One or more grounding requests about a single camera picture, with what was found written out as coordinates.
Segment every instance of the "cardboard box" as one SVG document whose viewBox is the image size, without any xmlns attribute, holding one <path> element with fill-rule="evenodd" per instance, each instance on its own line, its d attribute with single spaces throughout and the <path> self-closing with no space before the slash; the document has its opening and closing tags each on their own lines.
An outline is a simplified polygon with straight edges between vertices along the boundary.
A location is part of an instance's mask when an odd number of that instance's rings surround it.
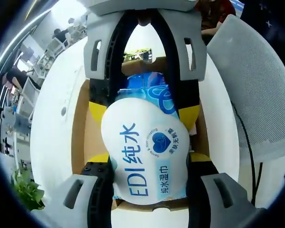
<svg viewBox="0 0 285 228">
<path fill-rule="evenodd" d="M 127 75 L 142 72 L 165 72 L 167 69 L 165 57 L 157 58 L 154 63 L 134 61 L 124 63 L 122 72 Z M 89 80 L 86 80 L 80 90 L 76 105 L 73 129 L 72 129 L 72 169 L 73 173 L 80 174 L 84 165 L 89 159 L 106 153 L 106 148 L 102 140 L 100 126 L 93 119 L 89 110 Z M 191 139 L 192 148 L 201 154 L 209 156 L 209 145 L 207 138 L 206 124 L 202 108 L 196 121 L 197 135 Z M 153 205 L 134 205 L 124 200 L 114 200 L 112 209 L 127 209 L 139 211 L 153 211 L 156 208 L 169 208 L 179 210 L 188 207 L 186 199 L 176 199 L 163 201 Z"/>
</svg>

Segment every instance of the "red shirt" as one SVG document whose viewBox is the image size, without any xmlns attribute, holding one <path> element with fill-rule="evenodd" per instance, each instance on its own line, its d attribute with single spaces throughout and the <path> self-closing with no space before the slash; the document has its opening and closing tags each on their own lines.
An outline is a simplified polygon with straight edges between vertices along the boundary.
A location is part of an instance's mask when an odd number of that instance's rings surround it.
<svg viewBox="0 0 285 228">
<path fill-rule="evenodd" d="M 236 15 L 229 0 L 199 0 L 195 9 L 201 12 L 202 30 L 215 28 L 218 22 L 223 23 L 229 14 Z"/>
</svg>

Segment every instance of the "blue heart logo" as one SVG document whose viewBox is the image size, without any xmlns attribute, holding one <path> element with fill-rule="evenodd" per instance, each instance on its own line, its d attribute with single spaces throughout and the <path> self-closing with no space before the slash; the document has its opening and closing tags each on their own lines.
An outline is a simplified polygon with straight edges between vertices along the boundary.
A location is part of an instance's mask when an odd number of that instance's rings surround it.
<svg viewBox="0 0 285 228">
<path fill-rule="evenodd" d="M 152 137 L 154 142 L 153 149 L 157 153 L 163 153 L 166 151 L 171 141 L 163 133 L 155 133 Z"/>
</svg>

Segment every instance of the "green leaves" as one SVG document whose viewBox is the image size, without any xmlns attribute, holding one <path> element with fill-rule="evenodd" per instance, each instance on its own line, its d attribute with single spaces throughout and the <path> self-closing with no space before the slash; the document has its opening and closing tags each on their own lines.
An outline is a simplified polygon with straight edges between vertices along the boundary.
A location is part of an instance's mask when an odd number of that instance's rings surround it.
<svg viewBox="0 0 285 228">
<path fill-rule="evenodd" d="M 11 176 L 12 188 L 17 193 L 19 200 L 29 210 L 43 209 L 44 204 L 41 201 L 44 191 L 38 189 L 38 185 L 29 178 L 28 170 L 16 170 Z"/>
</svg>

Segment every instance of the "white mesh panel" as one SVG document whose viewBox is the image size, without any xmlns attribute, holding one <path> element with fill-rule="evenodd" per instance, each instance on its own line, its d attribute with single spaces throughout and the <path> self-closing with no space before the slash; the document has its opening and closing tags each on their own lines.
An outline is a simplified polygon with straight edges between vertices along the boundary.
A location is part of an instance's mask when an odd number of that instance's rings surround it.
<svg viewBox="0 0 285 228">
<path fill-rule="evenodd" d="M 207 46 L 248 133 L 254 160 L 285 155 L 285 67 L 265 39 L 248 24 L 228 16 Z M 237 120 L 241 163 L 250 162 Z"/>
</svg>

